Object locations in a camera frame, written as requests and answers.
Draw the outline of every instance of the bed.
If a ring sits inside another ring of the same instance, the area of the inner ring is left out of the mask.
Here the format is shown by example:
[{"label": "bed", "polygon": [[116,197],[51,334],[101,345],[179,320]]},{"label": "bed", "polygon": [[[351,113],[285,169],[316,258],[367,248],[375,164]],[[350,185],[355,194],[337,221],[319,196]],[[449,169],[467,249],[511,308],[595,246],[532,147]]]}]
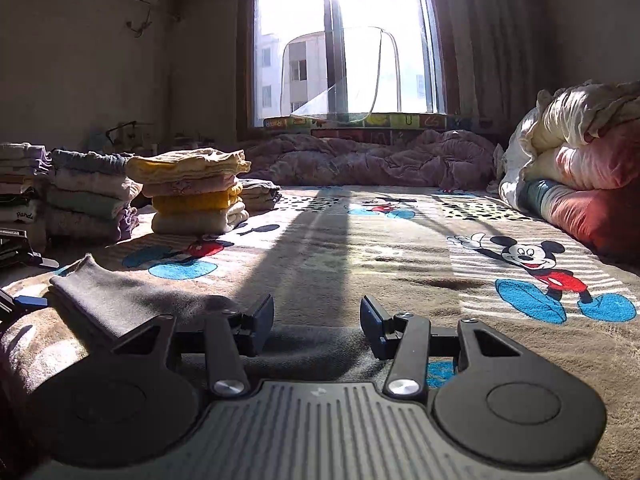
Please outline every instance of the bed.
[{"label": "bed", "polygon": [[[363,294],[435,325],[478,317],[595,388],[609,418],[594,463],[612,479],[640,474],[640,278],[546,222],[485,192],[403,187],[285,188],[276,209],[213,239],[154,234],[152,216],[141,211],[133,239],[92,248],[95,263],[239,304],[273,294],[277,324],[358,326]],[[83,252],[58,258],[66,265]],[[61,317],[51,277],[4,284],[14,295],[47,294],[52,305],[1,340],[17,409],[89,348]]]}]

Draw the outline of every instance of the window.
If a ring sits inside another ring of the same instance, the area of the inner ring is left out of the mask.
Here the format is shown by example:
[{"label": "window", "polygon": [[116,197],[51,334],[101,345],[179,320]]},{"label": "window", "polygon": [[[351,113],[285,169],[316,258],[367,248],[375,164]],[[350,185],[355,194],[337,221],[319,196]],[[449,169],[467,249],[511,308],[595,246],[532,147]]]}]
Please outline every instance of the window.
[{"label": "window", "polygon": [[262,108],[271,108],[271,85],[262,87]]},{"label": "window", "polygon": [[254,88],[274,92],[271,115],[254,107],[255,126],[302,102],[305,113],[444,111],[431,0],[255,0],[254,8],[254,59],[264,65],[265,44],[273,54],[272,70],[254,70]]},{"label": "window", "polygon": [[262,50],[262,66],[264,68],[271,66],[271,47],[270,46]]},{"label": "window", "polygon": [[291,61],[289,70],[292,81],[306,81],[306,59]]},{"label": "window", "polygon": [[295,112],[298,108],[302,108],[304,105],[306,105],[306,101],[291,103],[291,113]]}]

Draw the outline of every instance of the mickey mouse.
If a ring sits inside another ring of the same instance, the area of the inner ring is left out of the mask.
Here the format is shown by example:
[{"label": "mickey mouse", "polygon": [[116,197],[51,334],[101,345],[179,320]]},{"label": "mickey mouse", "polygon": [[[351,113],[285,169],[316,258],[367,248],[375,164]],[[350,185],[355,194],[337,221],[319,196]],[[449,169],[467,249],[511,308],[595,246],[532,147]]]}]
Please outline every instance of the mickey mouse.
[{"label": "mickey mouse", "polygon": [[523,314],[540,321],[564,323],[566,312],[560,303],[564,292],[578,294],[578,307],[591,319],[599,321],[629,321],[636,316],[636,308],[620,294],[602,294],[592,297],[580,279],[570,270],[556,269],[556,254],[564,253],[564,246],[558,242],[545,241],[540,245],[519,244],[508,236],[494,236],[490,241],[502,246],[497,253],[482,247],[484,233],[467,236],[452,236],[448,240],[483,254],[493,260],[506,262],[524,269],[529,276],[546,285],[545,293],[531,283],[518,280],[496,280],[495,289],[500,297]]}]

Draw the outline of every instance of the purple comforter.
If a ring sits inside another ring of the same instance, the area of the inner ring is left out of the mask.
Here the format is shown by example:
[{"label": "purple comforter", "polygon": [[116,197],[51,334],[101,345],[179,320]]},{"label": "purple comforter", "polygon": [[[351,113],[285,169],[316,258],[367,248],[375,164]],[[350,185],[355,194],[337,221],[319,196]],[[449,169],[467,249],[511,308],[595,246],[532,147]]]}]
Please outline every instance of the purple comforter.
[{"label": "purple comforter", "polygon": [[427,130],[406,146],[283,134],[245,150],[247,178],[281,186],[414,186],[484,189],[494,145],[471,132]]}]

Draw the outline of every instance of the wall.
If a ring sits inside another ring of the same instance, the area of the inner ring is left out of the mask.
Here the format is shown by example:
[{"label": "wall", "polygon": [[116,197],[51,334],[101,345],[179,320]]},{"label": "wall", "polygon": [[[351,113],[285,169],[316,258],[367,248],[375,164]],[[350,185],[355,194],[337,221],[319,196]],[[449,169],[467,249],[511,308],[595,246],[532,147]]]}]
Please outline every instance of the wall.
[{"label": "wall", "polygon": [[170,28],[170,131],[236,142],[238,0],[178,0]]},{"label": "wall", "polygon": [[640,0],[546,0],[558,86],[640,80]]},{"label": "wall", "polygon": [[82,148],[138,120],[163,134],[165,16],[135,0],[0,0],[0,141]]}]

